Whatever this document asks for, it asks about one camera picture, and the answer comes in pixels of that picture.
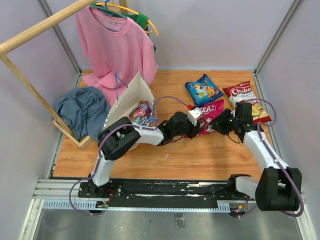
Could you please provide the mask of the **pink snack bag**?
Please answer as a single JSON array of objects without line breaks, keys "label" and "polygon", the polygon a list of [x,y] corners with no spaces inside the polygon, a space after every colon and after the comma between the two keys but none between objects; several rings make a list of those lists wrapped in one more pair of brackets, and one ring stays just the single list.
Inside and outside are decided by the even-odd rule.
[{"label": "pink snack bag", "polygon": [[209,123],[217,118],[224,110],[224,100],[216,100],[214,102],[205,104],[204,106],[198,107],[203,115],[199,119],[201,131],[196,135],[203,136],[212,133],[214,130]]}]

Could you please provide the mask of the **red Chuba chips bag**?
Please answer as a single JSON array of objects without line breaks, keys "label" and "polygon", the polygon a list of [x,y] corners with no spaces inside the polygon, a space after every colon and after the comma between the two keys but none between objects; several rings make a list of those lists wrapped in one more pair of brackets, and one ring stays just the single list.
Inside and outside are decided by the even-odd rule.
[{"label": "red Chuba chips bag", "polygon": [[234,108],[238,102],[248,102],[251,104],[251,115],[254,124],[258,122],[267,123],[272,120],[255,95],[249,81],[223,88],[223,91]]}]

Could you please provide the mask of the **blue snack bag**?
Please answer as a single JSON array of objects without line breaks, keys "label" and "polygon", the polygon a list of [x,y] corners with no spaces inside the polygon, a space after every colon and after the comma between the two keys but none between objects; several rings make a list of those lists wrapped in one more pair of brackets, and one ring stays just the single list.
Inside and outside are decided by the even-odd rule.
[{"label": "blue snack bag", "polygon": [[210,104],[224,95],[205,73],[197,81],[188,81],[184,86],[196,107]]}]

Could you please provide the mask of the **pink purple snack pouch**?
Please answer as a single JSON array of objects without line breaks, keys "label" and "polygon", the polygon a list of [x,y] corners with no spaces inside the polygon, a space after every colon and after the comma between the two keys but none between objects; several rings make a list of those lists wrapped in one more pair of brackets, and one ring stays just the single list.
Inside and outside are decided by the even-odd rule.
[{"label": "pink purple snack pouch", "polygon": [[148,101],[140,101],[139,105],[135,107],[129,114],[129,119],[133,124],[154,127],[157,119],[152,115],[152,109]]}]

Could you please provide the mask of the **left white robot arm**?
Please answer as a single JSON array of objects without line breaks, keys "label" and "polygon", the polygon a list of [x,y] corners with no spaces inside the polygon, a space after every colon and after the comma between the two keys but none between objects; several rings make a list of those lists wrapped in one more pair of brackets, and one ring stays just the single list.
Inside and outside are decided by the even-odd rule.
[{"label": "left white robot arm", "polygon": [[175,137],[194,138],[201,132],[199,119],[203,116],[199,108],[176,112],[168,121],[158,127],[134,124],[128,117],[122,117],[101,131],[98,135],[98,157],[93,172],[88,177],[89,192],[96,198],[107,193],[107,184],[115,161],[123,157],[137,144],[165,146]]}]

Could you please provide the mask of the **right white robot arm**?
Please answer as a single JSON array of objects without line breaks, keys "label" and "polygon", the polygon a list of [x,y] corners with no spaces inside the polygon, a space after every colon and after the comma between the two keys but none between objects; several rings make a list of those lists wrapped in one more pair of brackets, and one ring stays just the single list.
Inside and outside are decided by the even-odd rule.
[{"label": "right white robot arm", "polygon": [[238,200],[246,194],[255,199],[261,211],[280,211],[290,217],[302,215],[302,173],[281,159],[268,142],[260,123],[253,122],[250,102],[236,103],[235,113],[225,109],[209,125],[222,135],[234,132],[250,150],[261,170],[258,181],[245,174],[233,175],[233,183],[226,188],[230,199]]}]

